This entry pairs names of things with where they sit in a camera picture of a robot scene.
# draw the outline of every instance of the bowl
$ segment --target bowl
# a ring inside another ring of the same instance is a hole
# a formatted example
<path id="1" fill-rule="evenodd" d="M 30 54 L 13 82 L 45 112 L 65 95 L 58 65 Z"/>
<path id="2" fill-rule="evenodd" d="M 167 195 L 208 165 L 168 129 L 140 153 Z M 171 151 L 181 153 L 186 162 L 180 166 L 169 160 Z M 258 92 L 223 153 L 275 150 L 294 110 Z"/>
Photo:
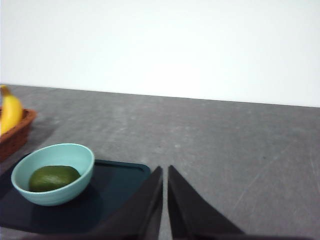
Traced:
<path id="1" fill-rule="evenodd" d="M 28 201 L 41 206 L 57 206 L 78 196 L 89 184 L 95 164 L 94 153 L 76 143 L 59 143 L 41 148 L 23 158 L 13 169 L 11 182 Z M 35 170 L 44 166 L 64 165 L 75 168 L 80 177 L 61 188 L 29 191 L 29 179 Z"/>

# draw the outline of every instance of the green avocado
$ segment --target green avocado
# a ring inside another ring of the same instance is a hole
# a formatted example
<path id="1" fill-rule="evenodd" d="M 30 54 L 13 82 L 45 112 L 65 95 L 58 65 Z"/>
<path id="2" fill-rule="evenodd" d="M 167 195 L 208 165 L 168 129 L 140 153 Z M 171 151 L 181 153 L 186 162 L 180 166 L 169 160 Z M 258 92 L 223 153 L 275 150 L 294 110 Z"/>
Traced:
<path id="1" fill-rule="evenodd" d="M 43 166 L 31 175 L 29 191 L 46 192 L 62 188 L 80 177 L 72 166 Z"/>

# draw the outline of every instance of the banana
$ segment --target banana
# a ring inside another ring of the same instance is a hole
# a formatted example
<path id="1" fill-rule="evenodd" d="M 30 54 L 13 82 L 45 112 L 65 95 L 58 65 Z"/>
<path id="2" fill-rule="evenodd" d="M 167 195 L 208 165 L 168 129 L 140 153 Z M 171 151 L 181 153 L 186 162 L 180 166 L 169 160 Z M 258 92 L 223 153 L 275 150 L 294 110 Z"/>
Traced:
<path id="1" fill-rule="evenodd" d="M 2 107 L 0 135 L 16 126 L 23 117 L 23 106 L 20 100 L 11 94 L 6 85 L 1 85 Z"/>

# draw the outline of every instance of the brown basket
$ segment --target brown basket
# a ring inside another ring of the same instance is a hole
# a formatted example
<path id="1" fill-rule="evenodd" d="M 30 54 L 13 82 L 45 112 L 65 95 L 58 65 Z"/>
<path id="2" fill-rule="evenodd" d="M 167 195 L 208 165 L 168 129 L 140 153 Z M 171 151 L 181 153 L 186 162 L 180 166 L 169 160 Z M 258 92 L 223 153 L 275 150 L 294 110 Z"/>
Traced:
<path id="1" fill-rule="evenodd" d="M 0 163 L 27 142 L 31 123 L 36 116 L 35 110 L 24 109 L 21 122 L 0 136 Z"/>

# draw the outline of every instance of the gray countertop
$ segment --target gray countertop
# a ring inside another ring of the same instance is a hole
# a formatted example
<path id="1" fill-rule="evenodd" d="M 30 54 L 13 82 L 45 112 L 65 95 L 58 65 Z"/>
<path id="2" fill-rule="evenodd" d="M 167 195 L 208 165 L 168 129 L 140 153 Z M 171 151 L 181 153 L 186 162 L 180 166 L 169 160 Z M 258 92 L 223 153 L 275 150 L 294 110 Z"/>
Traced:
<path id="1" fill-rule="evenodd" d="M 1 164 L 56 143 L 164 168 L 160 240 L 171 239 L 167 168 L 248 234 L 320 239 L 320 108 L 9 86 L 38 116 Z M 1 239 L 26 233 L 1 228 Z"/>

